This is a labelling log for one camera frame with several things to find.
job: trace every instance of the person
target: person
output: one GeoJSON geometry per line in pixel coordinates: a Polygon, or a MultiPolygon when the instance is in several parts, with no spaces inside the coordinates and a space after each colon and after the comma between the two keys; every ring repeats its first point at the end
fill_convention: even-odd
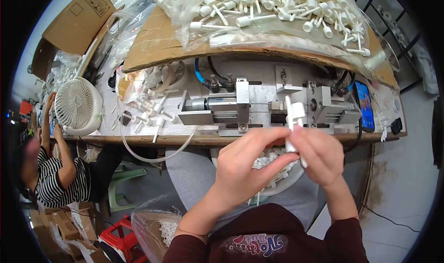
{"type": "Polygon", "coordinates": [[[252,129],[220,150],[217,169],[190,150],[167,160],[166,166],[188,212],[179,221],[164,263],[368,262],[358,210],[342,177],[342,144],[319,129],[252,129]],[[282,145],[286,138],[300,155],[286,153],[264,168],[252,168],[265,148],[282,145]],[[300,156],[308,167],[295,184],[263,205],[247,205],[300,156]],[[306,234],[319,186],[332,219],[324,240],[306,234]]]}
{"type": "Polygon", "coordinates": [[[57,208],[73,202],[101,202],[108,194],[108,186],[115,169],[125,154],[123,145],[106,145],[96,162],[85,163],[71,156],[62,130],[54,126],[54,138],[60,149],[60,159],[50,158],[49,111],[56,94],[49,95],[43,116],[41,136],[28,138],[14,152],[16,185],[25,198],[44,206],[57,208]]]}

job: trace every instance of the fan grille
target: fan grille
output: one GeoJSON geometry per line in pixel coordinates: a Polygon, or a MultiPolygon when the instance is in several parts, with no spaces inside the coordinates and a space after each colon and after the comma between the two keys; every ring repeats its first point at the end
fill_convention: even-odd
{"type": "Polygon", "coordinates": [[[79,129],[85,126],[92,116],[91,91],[83,81],[69,80],[55,96],[54,109],[61,125],[79,129]]]}

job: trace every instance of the green plastic stool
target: green plastic stool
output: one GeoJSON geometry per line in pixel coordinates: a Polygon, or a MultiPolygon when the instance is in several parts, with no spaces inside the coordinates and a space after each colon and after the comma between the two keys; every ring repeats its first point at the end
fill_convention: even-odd
{"type": "Polygon", "coordinates": [[[108,187],[108,200],[110,203],[110,212],[116,212],[120,210],[125,209],[131,209],[136,207],[137,205],[135,203],[130,205],[118,205],[117,200],[124,199],[125,195],[121,193],[115,192],[115,187],[117,184],[119,184],[122,181],[134,178],[134,177],[141,177],[147,174],[147,171],[143,168],[136,169],[134,171],[124,171],[123,168],[120,166],[117,168],[118,171],[115,172],[111,178],[110,185],[108,187]]]}

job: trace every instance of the striped shirt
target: striped shirt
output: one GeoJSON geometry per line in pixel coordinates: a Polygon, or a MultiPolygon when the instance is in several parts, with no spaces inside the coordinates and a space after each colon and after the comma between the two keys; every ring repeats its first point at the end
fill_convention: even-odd
{"type": "Polygon", "coordinates": [[[77,174],[67,189],[63,188],[59,178],[58,170],[62,168],[62,160],[48,158],[45,149],[40,147],[37,162],[39,180],[34,193],[44,206],[56,208],[72,202],[88,201],[91,177],[88,167],[85,167],[80,157],[74,158],[77,174]]]}

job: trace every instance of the white desk fan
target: white desk fan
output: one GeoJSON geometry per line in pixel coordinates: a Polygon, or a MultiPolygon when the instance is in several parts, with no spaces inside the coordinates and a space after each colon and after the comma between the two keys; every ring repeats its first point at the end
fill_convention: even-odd
{"type": "Polygon", "coordinates": [[[101,120],[103,99],[83,77],[66,82],[55,96],[55,115],[63,130],[73,136],[96,131],[101,120]]]}

